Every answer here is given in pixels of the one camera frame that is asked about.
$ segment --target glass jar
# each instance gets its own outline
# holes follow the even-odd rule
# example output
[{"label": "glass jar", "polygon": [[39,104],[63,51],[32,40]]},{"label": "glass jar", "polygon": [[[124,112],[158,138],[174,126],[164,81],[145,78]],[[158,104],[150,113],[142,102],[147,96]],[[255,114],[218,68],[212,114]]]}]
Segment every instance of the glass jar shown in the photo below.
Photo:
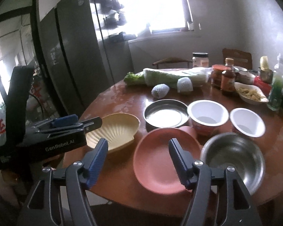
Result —
[{"label": "glass jar", "polygon": [[214,64],[212,66],[212,73],[211,73],[211,83],[214,87],[220,88],[221,87],[221,79],[222,79],[222,72],[224,72],[227,69],[230,69],[230,67],[227,67],[225,65],[221,64]]},{"label": "glass jar", "polygon": [[208,53],[193,53],[193,67],[209,67]]}]

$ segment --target gripper logo text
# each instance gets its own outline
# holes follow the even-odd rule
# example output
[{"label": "gripper logo text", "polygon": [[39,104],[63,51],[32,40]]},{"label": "gripper logo text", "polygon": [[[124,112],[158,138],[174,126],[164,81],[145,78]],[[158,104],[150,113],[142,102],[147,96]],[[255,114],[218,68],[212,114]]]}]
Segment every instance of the gripper logo text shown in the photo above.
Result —
[{"label": "gripper logo text", "polygon": [[46,147],[45,150],[50,151],[50,150],[54,150],[54,149],[59,149],[59,148],[62,148],[64,146],[73,144],[74,142],[75,142],[75,140],[73,139],[73,140],[67,141],[65,143],[56,144],[55,146]]}]

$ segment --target white bowl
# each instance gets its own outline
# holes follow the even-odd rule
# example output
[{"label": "white bowl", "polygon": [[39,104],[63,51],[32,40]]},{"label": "white bowl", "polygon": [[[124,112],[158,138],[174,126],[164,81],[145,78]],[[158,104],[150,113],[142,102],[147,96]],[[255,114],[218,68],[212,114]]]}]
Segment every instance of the white bowl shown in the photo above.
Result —
[{"label": "white bowl", "polygon": [[[264,98],[260,99],[260,101],[255,101],[255,100],[252,100],[250,98],[247,98],[245,96],[243,96],[242,94],[240,94],[238,92],[238,89],[239,88],[246,88],[246,89],[254,89],[256,90],[260,95],[262,95]],[[246,84],[242,84],[242,83],[239,83],[239,82],[235,82],[235,89],[237,91],[237,93],[239,94],[240,98],[244,101],[244,102],[247,102],[251,105],[259,105],[261,103],[268,103],[268,99],[266,98],[266,96],[263,94],[263,92],[261,91],[260,88],[258,88],[257,86],[254,86],[254,85],[246,85]]]},{"label": "white bowl", "polygon": [[188,114],[193,127],[200,135],[210,135],[218,127],[228,121],[227,109],[211,100],[198,100],[188,106]]},{"label": "white bowl", "polygon": [[240,71],[237,77],[237,80],[243,84],[247,84],[247,85],[253,85],[254,84],[254,80],[255,80],[255,75],[249,73],[249,72],[245,72],[245,71]]},{"label": "white bowl", "polygon": [[234,133],[242,133],[249,137],[261,137],[265,133],[265,124],[255,112],[245,109],[233,109],[230,113]]}]

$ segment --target plastic bottle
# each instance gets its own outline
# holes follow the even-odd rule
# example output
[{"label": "plastic bottle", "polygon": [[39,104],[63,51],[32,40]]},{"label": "plastic bottle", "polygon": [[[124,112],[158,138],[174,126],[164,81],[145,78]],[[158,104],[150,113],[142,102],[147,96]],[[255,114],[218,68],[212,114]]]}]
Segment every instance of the plastic bottle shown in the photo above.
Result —
[{"label": "plastic bottle", "polygon": [[278,63],[274,67],[274,77],[272,80],[272,89],[269,93],[267,106],[277,111],[280,108],[283,96],[283,57],[281,54],[277,57]]}]

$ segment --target wooden chair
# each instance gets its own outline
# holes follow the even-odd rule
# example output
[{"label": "wooden chair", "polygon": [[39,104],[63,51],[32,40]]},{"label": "wooden chair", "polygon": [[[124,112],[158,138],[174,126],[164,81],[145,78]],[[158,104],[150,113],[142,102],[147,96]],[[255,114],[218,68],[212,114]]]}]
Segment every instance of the wooden chair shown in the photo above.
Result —
[{"label": "wooden chair", "polygon": [[187,60],[187,59],[181,59],[181,58],[174,58],[174,57],[169,57],[169,58],[165,58],[162,60],[159,60],[157,62],[154,62],[152,65],[156,66],[156,69],[158,69],[158,65],[159,64],[169,64],[169,63],[181,63],[181,62],[185,62],[188,64],[188,69],[190,68],[190,63],[192,64],[193,67],[193,61],[192,60]]},{"label": "wooden chair", "polygon": [[234,60],[235,66],[240,66],[246,69],[253,69],[252,55],[250,53],[237,49],[224,48],[222,50],[222,54],[224,63],[226,58],[232,58]]}]

